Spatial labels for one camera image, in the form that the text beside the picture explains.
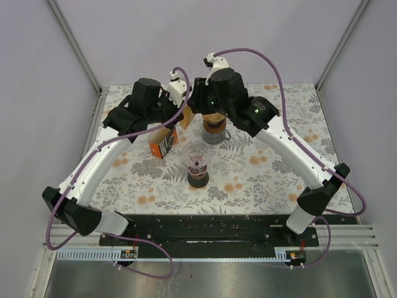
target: lavender wall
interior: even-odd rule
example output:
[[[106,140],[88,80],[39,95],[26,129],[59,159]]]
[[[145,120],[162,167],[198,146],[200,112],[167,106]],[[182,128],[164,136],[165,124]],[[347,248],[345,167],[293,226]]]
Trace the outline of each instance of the lavender wall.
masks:
[[[23,297],[95,95],[43,0],[1,4],[0,64],[0,296]]]
[[[207,75],[209,52],[251,47],[285,82],[317,82],[360,0],[58,0],[103,86],[168,81],[176,65]],[[248,83],[276,82],[252,54],[229,54]]]
[[[321,90],[334,141],[352,168],[350,180],[368,200],[397,289],[397,2],[374,1]]]

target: purple cable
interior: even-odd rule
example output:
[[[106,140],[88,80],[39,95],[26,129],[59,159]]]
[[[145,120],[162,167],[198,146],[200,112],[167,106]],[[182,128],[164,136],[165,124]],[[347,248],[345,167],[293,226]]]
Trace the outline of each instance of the purple cable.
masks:
[[[187,89],[186,89],[186,90],[190,90],[190,81],[189,81],[189,77],[187,76],[186,71],[184,71],[183,68],[177,66],[177,67],[175,67],[175,68],[172,70],[172,72],[175,73],[175,71],[177,71],[177,70],[179,70],[179,71],[184,75],[184,77],[185,77],[186,86],[187,86]],[[160,128],[162,128],[162,127],[167,126],[168,124],[170,124],[171,122],[173,122],[175,119],[178,118],[178,116],[179,116],[179,115],[182,113],[182,111],[185,109],[188,100],[189,100],[189,92],[186,92],[185,101],[184,101],[184,103],[181,105],[181,107],[179,108],[179,110],[177,111],[177,113],[176,113],[174,116],[172,116],[169,120],[165,121],[164,123],[162,123],[162,124],[160,124],[160,125],[158,125],[158,126],[156,126],[156,127],[153,127],[152,129],[146,129],[146,130],[142,130],[142,131],[140,131],[140,132],[134,132],[134,133],[130,133],[130,134],[128,134],[128,135],[122,135],[122,136],[120,136],[120,137],[111,138],[110,140],[107,140],[106,142],[100,144],[97,148],[100,150],[100,149],[102,149],[103,147],[105,147],[106,145],[108,145],[108,144],[110,144],[110,143],[112,143],[112,142],[115,142],[115,141],[118,141],[118,140],[122,140],[122,139],[124,139],[124,138],[137,137],[137,136],[139,136],[139,135],[143,135],[143,134],[149,133],[149,132],[154,132],[154,131],[157,130],[157,129],[160,129]],[[90,155],[87,156],[87,158],[86,158],[86,159],[84,160],[84,162],[81,164],[81,166],[79,167],[79,169],[76,171],[76,174],[74,175],[73,179],[70,181],[70,185],[71,185],[71,186],[68,186],[68,187],[65,189],[64,193],[61,195],[60,199],[59,199],[58,202],[55,204],[54,209],[53,209],[52,212],[51,212],[50,218],[48,219],[47,229],[46,229],[46,233],[45,233],[45,243],[46,243],[46,245],[47,245],[47,247],[48,247],[49,250],[58,250],[58,249],[60,249],[62,246],[64,246],[65,244],[67,244],[67,243],[70,241],[70,239],[72,239],[72,238],[77,234],[77,232],[73,232],[64,242],[62,242],[62,243],[59,244],[58,246],[52,246],[52,244],[51,244],[51,240],[50,240],[50,237],[51,237],[51,226],[52,226],[52,222],[54,221],[54,218],[55,218],[55,215],[56,215],[56,211],[58,211],[58,209],[59,209],[60,205],[62,204],[63,200],[65,199],[66,195],[69,193],[69,191],[71,190],[72,186],[76,183],[76,181],[77,181],[79,175],[82,173],[82,171],[84,170],[84,168],[88,165],[88,163],[92,160],[92,158],[95,156],[95,154],[96,154],[97,152],[98,152],[97,150],[94,150],[93,152],[91,152]],[[137,240],[134,240],[134,241],[138,241],[138,242],[147,242],[147,240],[143,240],[143,239],[137,239]],[[168,253],[166,253],[166,252],[164,251],[163,248],[161,248],[161,251],[162,251],[163,253],[165,253],[166,256],[167,256],[168,258],[170,258],[169,255],[168,255]]]
[[[149,274],[149,273],[145,273],[145,272],[142,272],[142,271],[139,271],[139,270],[135,270],[135,269],[132,269],[132,268],[128,268],[128,267],[124,267],[124,266],[121,266],[122,269],[131,271],[131,272],[134,272],[134,273],[138,273],[140,275],[144,275],[144,276],[146,276],[148,278],[156,278],[156,279],[168,279],[168,278],[171,278],[172,275],[174,275],[174,262],[172,261],[171,256],[169,255],[169,253],[164,248],[159,246],[157,243],[149,241],[149,240],[145,240],[145,239],[128,238],[128,237],[118,236],[118,235],[109,234],[109,233],[105,233],[105,234],[110,236],[110,237],[113,237],[113,238],[118,238],[118,239],[122,239],[122,240],[130,240],[130,241],[138,241],[138,242],[143,242],[143,243],[148,243],[150,245],[153,245],[154,247],[158,248],[159,250],[161,250],[162,253],[164,253],[166,255],[167,259],[169,259],[169,263],[171,264],[171,272],[168,273],[167,275],[164,275],[164,276],[152,275],[152,274]]]
[[[348,182],[346,179],[344,179],[341,175],[335,173],[333,170],[329,169],[326,167],[326,165],[319,160],[314,154],[312,154],[312,152],[310,152],[305,146],[304,144],[302,144],[297,138],[293,137],[293,134],[290,130],[290,127],[288,126],[288,120],[287,120],[287,107],[286,107],[286,100],[285,100],[285,94],[284,94],[284,87],[283,87],[283,83],[281,81],[281,76],[279,71],[277,70],[277,68],[275,67],[275,65],[271,62],[271,60],[269,58],[267,58],[265,55],[263,55],[261,52],[258,52],[256,50],[250,49],[250,48],[232,48],[230,50],[224,50],[224,51],[220,51],[218,53],[215,53],[214,56],[220,56],[223,54],[227,54],[227,53],[234,53],[234,52],[250,52],[253,54],[256,54],[258,56],[260,56],[261,58],[265,59],[266,62],[268,62],[268,64],[273,68],[274,73],[277,77],[277,81],[279,82],[280,85],[280,93],[281,93],[281,103],[282,103],[282,118],[283,118],[283,124],[284,124],[284,128],[285,131],[288,133],[289,137],[292,137],[291,139],[308,155],[311,157],[312,160],[314,160],[317,164],[320,165],[320,167],[326,169],[326,171],[330,174],[332,174],[333,176],[335,176],[337,179],[339,179],[340,181],[342,181],[344,184],[347,185],[347,187],[349,187],[351,190],[353,190],[355,192],[355,194],[360,198],[361,203],[362,203],[362,209],[360,211],[358,211],[357,213],[345,213],[345,212],[339,212],[339,211],[335,211],[335,210],[330,210],[330,209],[325,209],[325,211],[334,213],[334,214],[339,214],[339,215],[343,215],[343,216],[349,216],[349,217],[355,217],[358,215],[363,214],[366,210],[367,210],[367,202],[365,201],[364,196],[359,192],[359,190],[357,188],[355,188],[353,185],[351,185],[350,182]]]
[[[305,264],[304,267],[294,266],[293,269],[304,269],[304,268],[307,268],[307,267],[312,267],[314,265],[317,265],[328,254],[329,247],[331,246],[331,227],[329,226],[328,221],[322,216],[317,216],[313,220],[313,223],[316,222],[318,219],[321,219],[326,224],[327,230],[328,230],[328,242],[327,242],[327,246],[326,246],[326,248],[324,250],[324,253],[316,261],[314,261],[314,262],[312,262],[310,264]],[[271,264],[267,264],[267,263],[261,263],[261,264],[263,264],[266,267],[273,267],[273,268],[282,268],[282,269],[290,268],[290,267],[285,267],[285,266],[271,265]]]

